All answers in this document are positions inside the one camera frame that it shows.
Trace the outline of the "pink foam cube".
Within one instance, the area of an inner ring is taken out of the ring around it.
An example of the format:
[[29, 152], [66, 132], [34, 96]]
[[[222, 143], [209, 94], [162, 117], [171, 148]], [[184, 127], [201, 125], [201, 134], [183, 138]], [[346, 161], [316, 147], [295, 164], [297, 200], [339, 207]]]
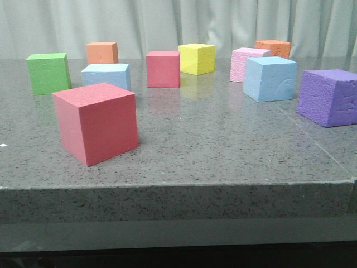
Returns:
[[245, 65], [249, 57], [265, 57], [270, 56], [271, 50], [257, 49], [249, 47], [241, 47], [235, 49], [231, 53], [230, 77], [231, 82], [242, 83], [245, 77]]

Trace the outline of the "yellow foam cube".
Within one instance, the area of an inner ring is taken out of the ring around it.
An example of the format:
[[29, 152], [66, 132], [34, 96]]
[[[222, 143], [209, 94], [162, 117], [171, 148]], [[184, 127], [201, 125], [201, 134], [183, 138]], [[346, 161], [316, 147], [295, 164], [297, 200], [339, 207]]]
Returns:
[[180, 72], [192, 75], [201, 75], [215, 71], [214, 45], [186, 44], [179, 45]]

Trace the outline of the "grey curtain backdrop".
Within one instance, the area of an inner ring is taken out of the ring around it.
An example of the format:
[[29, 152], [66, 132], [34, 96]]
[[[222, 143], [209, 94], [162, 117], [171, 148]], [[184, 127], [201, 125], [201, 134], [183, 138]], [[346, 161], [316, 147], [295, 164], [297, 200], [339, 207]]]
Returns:
[[356, 55], [355, 1], [2, 1], [1, 58], [66, 52], [115, 41], [121, 59], [190, 43], [220, 58], [257, 40], [291, 43], [293, 57]]

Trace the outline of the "green foam cube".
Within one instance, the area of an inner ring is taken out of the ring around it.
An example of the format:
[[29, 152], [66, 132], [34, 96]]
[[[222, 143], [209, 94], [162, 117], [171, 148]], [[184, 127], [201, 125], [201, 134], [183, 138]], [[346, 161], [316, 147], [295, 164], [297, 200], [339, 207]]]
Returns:
[[71, 88], [67, 53], [32, 54], [26, 59], [33, 95]]

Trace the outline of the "purple foam cube right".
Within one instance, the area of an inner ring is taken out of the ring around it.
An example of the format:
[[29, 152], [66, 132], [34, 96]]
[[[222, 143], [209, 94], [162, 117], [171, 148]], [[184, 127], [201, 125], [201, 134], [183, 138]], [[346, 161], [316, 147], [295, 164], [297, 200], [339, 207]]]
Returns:
[[356, 124], [356, 74], [303, 71], [296, 112], [323, 127]]

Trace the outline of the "small red foam cube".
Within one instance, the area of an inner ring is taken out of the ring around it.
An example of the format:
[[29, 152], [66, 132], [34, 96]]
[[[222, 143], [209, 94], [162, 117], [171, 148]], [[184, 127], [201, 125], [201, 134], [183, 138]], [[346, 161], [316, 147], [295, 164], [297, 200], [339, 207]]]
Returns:
[[146, 56], [146, 64], [148, 87], [180, 87], [179, 51], [150, 51]]

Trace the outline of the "orange foam cube right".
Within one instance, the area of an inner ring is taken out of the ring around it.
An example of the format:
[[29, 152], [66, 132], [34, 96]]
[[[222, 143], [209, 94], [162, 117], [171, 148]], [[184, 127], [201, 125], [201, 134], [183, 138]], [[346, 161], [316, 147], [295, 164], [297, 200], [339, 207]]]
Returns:
[[257, 40], [255, 48], [268, 49], [272, 56], [280, 56], [288, 59], [290, 57], [291, 43], [281, 40]]

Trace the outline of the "orange foam cube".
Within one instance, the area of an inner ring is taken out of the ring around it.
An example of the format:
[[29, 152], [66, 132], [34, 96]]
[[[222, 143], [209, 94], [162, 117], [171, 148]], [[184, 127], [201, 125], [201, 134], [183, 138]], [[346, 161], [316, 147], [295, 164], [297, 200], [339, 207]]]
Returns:
[[268, 49], [272, 56], [280, 56], [288, 59], [290, 57], [291, 43], [281, 40], [257, 40], [255, 48]]
[[119, 63], [118, 44], [114, 41], [90, 42], [86, 53], [88, 64]]

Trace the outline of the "orange foam cube left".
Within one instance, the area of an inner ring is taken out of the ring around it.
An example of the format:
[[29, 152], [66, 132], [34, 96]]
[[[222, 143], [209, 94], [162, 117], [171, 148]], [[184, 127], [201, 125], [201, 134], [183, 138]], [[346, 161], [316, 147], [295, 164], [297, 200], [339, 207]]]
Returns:
[[90, 42], [86, 53], [88, 64], [119, 63], [118, 44], [114, 41]]

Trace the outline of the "large red foam cube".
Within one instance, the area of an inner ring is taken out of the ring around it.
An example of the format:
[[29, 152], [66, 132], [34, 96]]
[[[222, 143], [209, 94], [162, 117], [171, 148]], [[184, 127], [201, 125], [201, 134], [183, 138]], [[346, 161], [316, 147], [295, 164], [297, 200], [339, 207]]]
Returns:
[[108, 83], [53, 93], [62, 145], [86, 166], [138, 147], [136, 96]]

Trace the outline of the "light blue cube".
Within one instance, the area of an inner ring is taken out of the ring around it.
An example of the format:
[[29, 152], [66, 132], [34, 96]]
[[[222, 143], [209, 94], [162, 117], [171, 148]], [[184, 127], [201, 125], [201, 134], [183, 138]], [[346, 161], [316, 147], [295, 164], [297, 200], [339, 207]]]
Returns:
[[90, 64], [81, 71], [83, 85], [108, 83], [131, 90], [130, 65], [127, 63]]
[[249, 57], [245, 65], [243, 93], [257, 102], [293, 98], [297, 63], [280, 56]]

